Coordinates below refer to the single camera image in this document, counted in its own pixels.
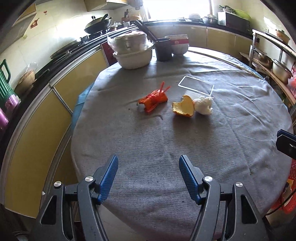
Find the microwave oven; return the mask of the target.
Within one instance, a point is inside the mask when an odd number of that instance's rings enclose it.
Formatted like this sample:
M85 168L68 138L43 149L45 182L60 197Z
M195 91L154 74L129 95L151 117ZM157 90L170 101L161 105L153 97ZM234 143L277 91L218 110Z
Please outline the microwave oven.
M250 21L229 12L218 12L218 24L241 32L250 32Z

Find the brown clay pot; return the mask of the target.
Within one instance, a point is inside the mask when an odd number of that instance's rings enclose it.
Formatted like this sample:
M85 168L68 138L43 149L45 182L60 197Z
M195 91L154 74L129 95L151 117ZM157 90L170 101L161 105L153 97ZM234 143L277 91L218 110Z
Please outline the brown clay pot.
M35 73L33 70L27 71L19 80L18 84L15 87L15 93L17 95L24 94L34 83Z

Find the orange peel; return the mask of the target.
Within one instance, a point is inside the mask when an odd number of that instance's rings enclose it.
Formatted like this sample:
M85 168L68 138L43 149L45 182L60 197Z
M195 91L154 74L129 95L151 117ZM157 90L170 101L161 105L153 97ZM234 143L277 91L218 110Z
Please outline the orange peel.
M195 112L193 100L184 95L180 102L172 102L172 110L175 114L191 118Z

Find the black wok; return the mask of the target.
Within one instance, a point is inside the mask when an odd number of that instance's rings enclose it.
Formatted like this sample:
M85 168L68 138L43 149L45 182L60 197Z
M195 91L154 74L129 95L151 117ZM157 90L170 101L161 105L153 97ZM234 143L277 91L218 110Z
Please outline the black wok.
M92 16L92 21L85 26L84 31L88 34L105 31L110 26L111 20L112 17L108 17L108 14L105 14L101 18L95 18L95 16Z

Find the orange plastic bag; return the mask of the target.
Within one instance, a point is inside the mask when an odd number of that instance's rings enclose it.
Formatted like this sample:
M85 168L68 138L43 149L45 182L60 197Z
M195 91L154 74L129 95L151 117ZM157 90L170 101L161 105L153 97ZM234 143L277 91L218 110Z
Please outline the orange plastic bag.
M167 86L164 89L164 85L165 82L163 81L159 89L156 89L147 96L139 99L137 105L143 104L144 111L146 113L151 113L159 104L167 102L168 97L166 95L166 91L170 89L170 86Z

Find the purple thermos bottle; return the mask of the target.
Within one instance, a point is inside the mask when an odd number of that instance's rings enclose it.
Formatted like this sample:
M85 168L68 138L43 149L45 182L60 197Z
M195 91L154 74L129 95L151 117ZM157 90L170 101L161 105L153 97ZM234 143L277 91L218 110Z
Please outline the purple thermos bottle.
M0 108L0 136L1 138L3 137L7 126L9 123L9 119L7 118L6 114L4 113L4 111Z

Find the green thermos jug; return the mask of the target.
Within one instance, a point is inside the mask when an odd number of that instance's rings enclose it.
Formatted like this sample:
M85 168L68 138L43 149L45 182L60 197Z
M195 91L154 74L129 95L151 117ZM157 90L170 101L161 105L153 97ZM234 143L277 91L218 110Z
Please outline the green thermos jug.
M19 99L9 85L10 79L11 72L6 59L4 59L1 63L1 107L12 111L19 104Z

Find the clear plastic tray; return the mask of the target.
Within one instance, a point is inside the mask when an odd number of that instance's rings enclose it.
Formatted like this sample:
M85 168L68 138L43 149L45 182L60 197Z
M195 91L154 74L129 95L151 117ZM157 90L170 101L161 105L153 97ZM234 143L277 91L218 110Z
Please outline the clear plastic tray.
M190 90L191 92L211 97L214 85L208 81L200 80L198 78L184 76L178 83L178 87Z

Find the yellow pot with lid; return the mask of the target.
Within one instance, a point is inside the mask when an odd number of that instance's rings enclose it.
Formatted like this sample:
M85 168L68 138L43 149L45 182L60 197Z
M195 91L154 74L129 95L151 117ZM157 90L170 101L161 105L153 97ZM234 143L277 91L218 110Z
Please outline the yellow pot with lid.
M288 44L290 41L289 36L284 32L284 30L275 30L276 36L280 38L284 43Z

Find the white tissue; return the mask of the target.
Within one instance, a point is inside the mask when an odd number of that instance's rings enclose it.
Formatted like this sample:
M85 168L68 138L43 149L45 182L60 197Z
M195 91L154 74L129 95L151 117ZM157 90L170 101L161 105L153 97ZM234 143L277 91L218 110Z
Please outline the white tissue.
M194 110L201 115L212 114L213 97L199 97L193 100Z

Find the red plastic trash basket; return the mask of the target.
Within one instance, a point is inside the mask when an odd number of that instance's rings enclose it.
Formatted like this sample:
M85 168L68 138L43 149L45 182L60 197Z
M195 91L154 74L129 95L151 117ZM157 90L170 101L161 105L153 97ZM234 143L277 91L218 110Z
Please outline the red plastic trash basket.
M285 214L290 214L295 210L295 193L289 198L289 196L295 192L295 160L292 160L290 168L290 174L287 180L288 188L285 192L281 193L278 200L271 207L272 209L279 208Z

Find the stacked red white bowls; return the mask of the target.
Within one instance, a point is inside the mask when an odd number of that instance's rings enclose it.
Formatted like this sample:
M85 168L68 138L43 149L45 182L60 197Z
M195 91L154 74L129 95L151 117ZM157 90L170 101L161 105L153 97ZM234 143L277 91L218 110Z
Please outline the stacked red white bowls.
M189 49L189 38L184 35L168 35L165 36L170 39L172 54L176 56L184 55Z

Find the steel pot on shelf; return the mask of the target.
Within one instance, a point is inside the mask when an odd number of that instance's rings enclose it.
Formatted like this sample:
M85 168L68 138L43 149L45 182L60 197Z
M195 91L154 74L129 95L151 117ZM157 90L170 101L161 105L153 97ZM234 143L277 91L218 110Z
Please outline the steel pot on shelf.
M288 84L288 80L292 78L292 73L287 66L276 59L273 59L272 70L273 74L284 84Z

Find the bagged white bowls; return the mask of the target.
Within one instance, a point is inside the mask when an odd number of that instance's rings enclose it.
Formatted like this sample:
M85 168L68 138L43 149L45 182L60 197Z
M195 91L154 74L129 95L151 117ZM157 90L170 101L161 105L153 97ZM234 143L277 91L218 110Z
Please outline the bagged white bowls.
M153 46L146 33L142 31L133 31L114 38L108 36L107 43L114 53L119 55L145 51Z

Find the large white basin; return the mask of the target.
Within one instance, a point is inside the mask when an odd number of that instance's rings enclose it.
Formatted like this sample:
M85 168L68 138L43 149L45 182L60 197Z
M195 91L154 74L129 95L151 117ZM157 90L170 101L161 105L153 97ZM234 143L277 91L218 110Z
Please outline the large white basin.
M133 70L149 65L152 59L152 50L154 46L148 47L146 50L132 52L128 54L113 53L119 65L126 70Z

